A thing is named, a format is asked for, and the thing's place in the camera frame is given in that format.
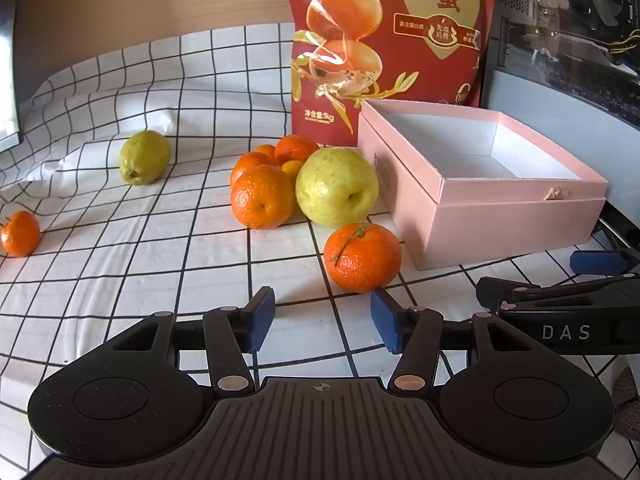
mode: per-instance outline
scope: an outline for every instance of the metal pivot pin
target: metal pivot pin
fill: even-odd
[[[422,377],[418,377],[417,375],[401,375],[395,378],[394,385],[399,390],[416,392],[417,390],[423,389],[426,382]]]
[[[239,392],[249,385],[249,381],[240,375],[228,375],[218,381],[218,387],[226,392]]]

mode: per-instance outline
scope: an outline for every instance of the red snack bag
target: red snack bag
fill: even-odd
[[[494,0],[289,0],[293,133],[355,146],[360,104],[463,104]]]

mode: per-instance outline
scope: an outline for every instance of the crosshair marking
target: crosshair marking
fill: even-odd
[[[333,386],[329,386],[327,383],[318,383],[313,386],[313,389],[318,390],[321,394],[330,390]]]

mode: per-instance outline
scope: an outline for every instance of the printed egg image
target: printed egg image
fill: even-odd
[[[357,94],[382,72],[382,61],[370,46],[351,40],[330,40],[319,46],[309,62],[316,85],[328,85],[341,94]]]
[[[380,0],[311,0],[306,10],[309,30],[326,40],[361,40],[381,21]]]

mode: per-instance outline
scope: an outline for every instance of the pear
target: pear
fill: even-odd
[[[170,157],[171,146],[164,135],[142,130],[120,149],[120,176],[132,186],[151,184],[162,175]]]
[[[323,227],[360,222],[378,199],[376,170],[355,150],[320,148],[298,173],[296,199],[302,212]]]

